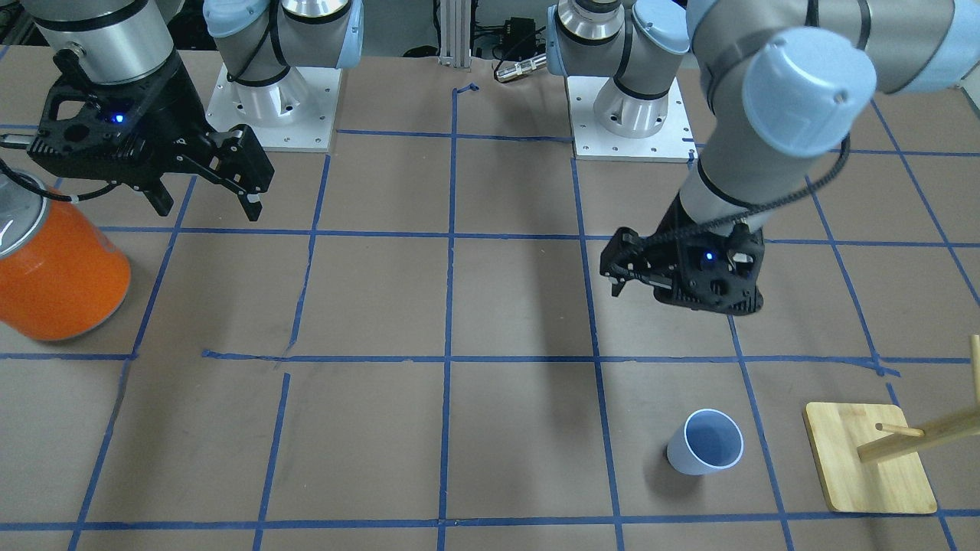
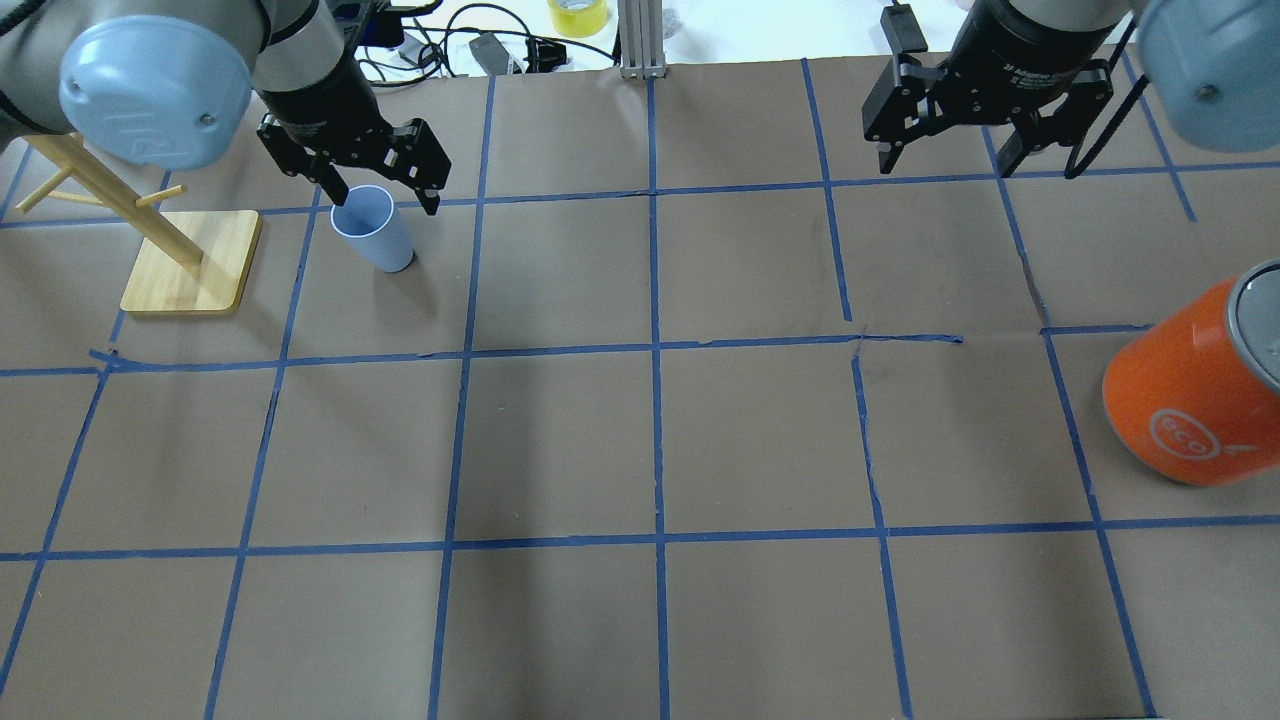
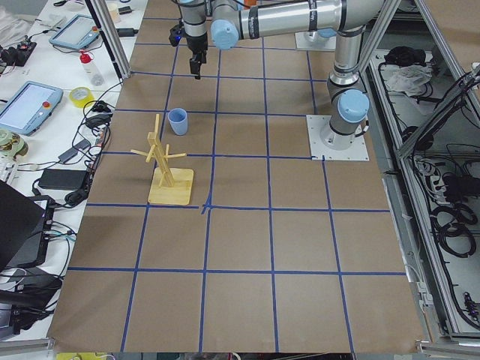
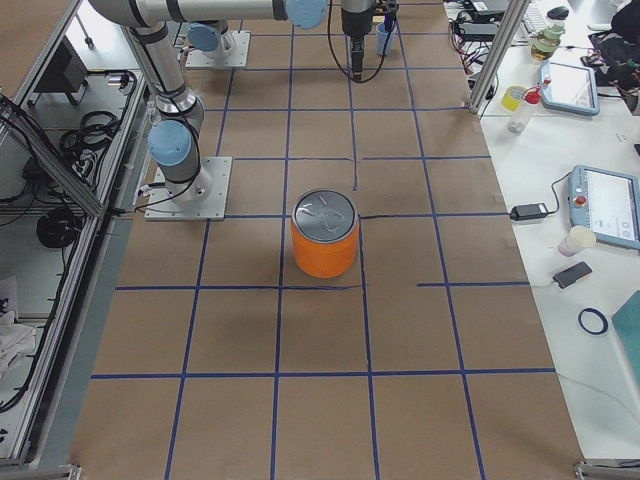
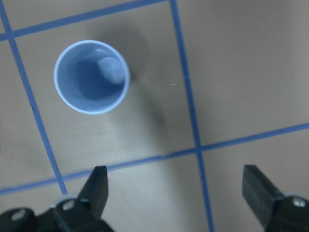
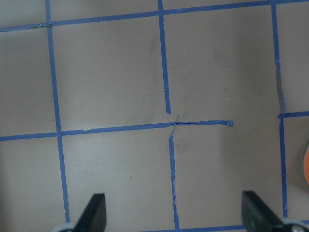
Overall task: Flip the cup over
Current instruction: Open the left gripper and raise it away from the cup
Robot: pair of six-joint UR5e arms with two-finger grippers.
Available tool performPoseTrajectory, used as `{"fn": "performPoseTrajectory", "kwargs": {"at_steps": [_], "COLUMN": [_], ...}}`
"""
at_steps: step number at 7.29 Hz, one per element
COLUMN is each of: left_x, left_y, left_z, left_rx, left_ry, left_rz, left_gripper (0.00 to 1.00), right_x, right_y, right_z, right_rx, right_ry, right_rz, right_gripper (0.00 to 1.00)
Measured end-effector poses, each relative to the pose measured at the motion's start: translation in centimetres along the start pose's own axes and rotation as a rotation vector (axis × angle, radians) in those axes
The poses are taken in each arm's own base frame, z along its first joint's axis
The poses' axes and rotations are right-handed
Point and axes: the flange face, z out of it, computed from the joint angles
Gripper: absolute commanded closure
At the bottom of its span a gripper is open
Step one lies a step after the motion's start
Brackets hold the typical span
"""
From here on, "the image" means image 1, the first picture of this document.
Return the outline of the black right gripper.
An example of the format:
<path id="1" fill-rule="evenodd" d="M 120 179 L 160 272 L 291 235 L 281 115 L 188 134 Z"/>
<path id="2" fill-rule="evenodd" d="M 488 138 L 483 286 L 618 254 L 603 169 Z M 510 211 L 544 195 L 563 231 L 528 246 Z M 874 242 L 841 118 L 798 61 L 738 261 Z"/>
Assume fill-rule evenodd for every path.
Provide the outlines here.
<path id="1" fill-rule="evenodd" d="M 117 84 L 91 80 L 74 51 L 53 60 L 60 76 L 27 149 L 38 166 L 56 177 L 137 186 L 160 217 L 174 206 L 162 175 L 199 174 L 239 195 L 249 222 L 259 220 L 272 162 L 244 123 L 224 132 L 210 125 L 178 52 L 147 76 Z"/>

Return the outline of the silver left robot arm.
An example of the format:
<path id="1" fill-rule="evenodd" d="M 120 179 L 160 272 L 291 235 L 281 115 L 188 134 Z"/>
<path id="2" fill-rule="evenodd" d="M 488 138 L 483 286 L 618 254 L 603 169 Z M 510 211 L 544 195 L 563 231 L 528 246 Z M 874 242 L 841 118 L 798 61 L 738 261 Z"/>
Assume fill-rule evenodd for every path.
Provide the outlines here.
<path id="1" fill-rule="evenodd" d="M 549 9 L 548 70 L 608 77 L 634 104 L 664 105 L 693 54 L 715 128 L 658 229 L 620 227 L 599 256 L 619 296 L 631 280 L 655 299 L 746 316 L 769 212 L 833 181 L 875 92 L 945 90 L 978 63 L 976 1 L 560 1 Z"/>

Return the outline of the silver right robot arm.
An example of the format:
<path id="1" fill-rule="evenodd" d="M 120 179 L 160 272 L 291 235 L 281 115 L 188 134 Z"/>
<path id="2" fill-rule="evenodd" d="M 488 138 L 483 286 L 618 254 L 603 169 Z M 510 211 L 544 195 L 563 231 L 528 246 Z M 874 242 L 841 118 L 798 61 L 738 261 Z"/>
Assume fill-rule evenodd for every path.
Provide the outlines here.
<path id="1" fill-rule="evenodd" d="M 132 188 L 167 216 L 169 172 L 196 174 L 258 220 L 274 168 L 261 128 L 323 122 L 303 70 L 356 67 L 361 1 L 206 1 L 207 33 L 223 57 L 221 86 L 237 112 L 207 115 L 155 1 L 25 1 L 60 76 L 47 94 L 28 156 L 59 178 Z"/>

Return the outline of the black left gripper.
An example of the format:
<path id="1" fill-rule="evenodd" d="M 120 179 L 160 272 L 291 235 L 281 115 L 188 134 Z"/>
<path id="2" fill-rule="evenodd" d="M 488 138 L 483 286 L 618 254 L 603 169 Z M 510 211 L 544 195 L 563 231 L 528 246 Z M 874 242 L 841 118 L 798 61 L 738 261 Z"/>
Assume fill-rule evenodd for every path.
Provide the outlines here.
<path id="1" fill-rule="evenodd" d="M 680 198 L 673 199 L 654 234 L 620 227 L 601 255 L 599 273 L 619 297 L 630 280 L 650 285 L 655 299 L 696 311 L 748 316 L 762 310 L 762 230 L 737 222 L 726 235 L 701 230 Z"/>

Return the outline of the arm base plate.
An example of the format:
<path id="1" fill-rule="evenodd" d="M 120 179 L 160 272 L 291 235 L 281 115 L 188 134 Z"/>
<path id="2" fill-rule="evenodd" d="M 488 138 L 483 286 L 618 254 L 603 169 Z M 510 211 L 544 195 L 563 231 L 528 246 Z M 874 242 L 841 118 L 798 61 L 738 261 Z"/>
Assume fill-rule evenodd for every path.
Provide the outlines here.
<path id="1" fill-rule="evenodd" d="M 578 160 L 689 163 L 697 146 L 678 80 L 668 94 L 637 99 L 612 78 L 568 77 L 568 114 Z"/>
<path id="2" fill-rule="evenodd" d="M 228 81 L 222 66 L 207 120 L 217 130 L 245 123 L 267 152 L 328 153 L 344 74 L 332 67 L 292 67 L 278 83 L 249 87 Z"/>

